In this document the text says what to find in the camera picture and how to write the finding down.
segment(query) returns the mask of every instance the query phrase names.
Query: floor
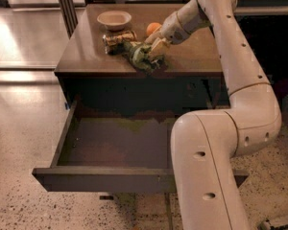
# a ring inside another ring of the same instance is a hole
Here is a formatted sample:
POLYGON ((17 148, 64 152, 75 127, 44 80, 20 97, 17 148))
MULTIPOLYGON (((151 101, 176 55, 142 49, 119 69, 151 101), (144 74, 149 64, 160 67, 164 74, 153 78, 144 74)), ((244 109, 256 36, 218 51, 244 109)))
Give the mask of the floor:
MULTIPOLYGON (((8 34, 0 36, 0 65, 58 62, 68 38, 60 13, 50 13, 19 18, 14 11, 0 11, 0 23, 7 25, 0 30, 8 34), (39 16, 48 16, 48 23, 41 24, 39 16)), ((283 107, 277 139, 255 154, 231 160, 234 169, 250 173, 239 190, 252 229, 265 219, 288 215, 285 100, 283 107)), ((100 193, 47 193, 42 188, 32 169, 50 165, 67 115, 53 72, 0 71, 0 229, 181 230, 175 194, 170 195, 171 228, 164 195, 118 194, 101 200, 100 193)))

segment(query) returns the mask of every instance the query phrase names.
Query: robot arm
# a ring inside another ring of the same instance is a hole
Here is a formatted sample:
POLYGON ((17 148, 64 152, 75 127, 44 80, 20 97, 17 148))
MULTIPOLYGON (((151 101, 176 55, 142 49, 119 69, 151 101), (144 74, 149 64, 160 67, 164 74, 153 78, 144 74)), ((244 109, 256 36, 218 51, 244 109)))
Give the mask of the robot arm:
MULTIPOLYGON (((273 142, 281 114, 272 86, 234 18, 233 0, 198 3, 213 28, 230 108, 189 112, 172 129, 172 162, 183 229, 250 230, 230 158, 273 142)), ((182 43, 202 21, 196 1, 191 0, 147 42, 152 40, 154 45, 159 37, 171 44, 182 43), (181 13, 188 14, 186 23, 177 23, 184 18, 181 13)))

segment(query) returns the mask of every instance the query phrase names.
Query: orange fruit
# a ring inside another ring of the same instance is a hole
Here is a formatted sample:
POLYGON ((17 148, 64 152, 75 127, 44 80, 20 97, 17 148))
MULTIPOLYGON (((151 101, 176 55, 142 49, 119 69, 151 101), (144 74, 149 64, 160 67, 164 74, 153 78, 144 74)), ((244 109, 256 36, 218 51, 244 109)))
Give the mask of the orange fruit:
POLYGON ((154 31, 159 29, 160 26, 161 26, 161 24, 157 23, 157 22, 152 22, 151 24, 149 24, 147 29, 146 29, 146 36, 150 36, 154 31))

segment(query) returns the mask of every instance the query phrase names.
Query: tin can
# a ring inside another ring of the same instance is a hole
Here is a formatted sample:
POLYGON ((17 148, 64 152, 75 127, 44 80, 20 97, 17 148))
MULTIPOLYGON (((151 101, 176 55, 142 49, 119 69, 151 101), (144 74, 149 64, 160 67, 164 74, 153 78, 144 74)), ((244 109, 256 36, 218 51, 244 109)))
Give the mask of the tin can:
POLYGON ((106 54, 112 54, 117 50, 117 47, 124 42, 136 41, 136 33, 132 30, 127 30, 118 33, 104 34, 103 41, 106 54))

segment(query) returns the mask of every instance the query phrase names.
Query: white bowl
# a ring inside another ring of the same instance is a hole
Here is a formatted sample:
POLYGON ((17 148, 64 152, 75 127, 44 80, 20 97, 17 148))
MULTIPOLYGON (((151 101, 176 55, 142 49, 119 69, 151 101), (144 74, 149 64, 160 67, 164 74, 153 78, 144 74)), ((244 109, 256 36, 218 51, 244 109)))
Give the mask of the white bowl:
POLYGON ((110 31, 123 30, 131 20, 132 16, 126 11, 105 11, 97 17, 97 21, 110 31))

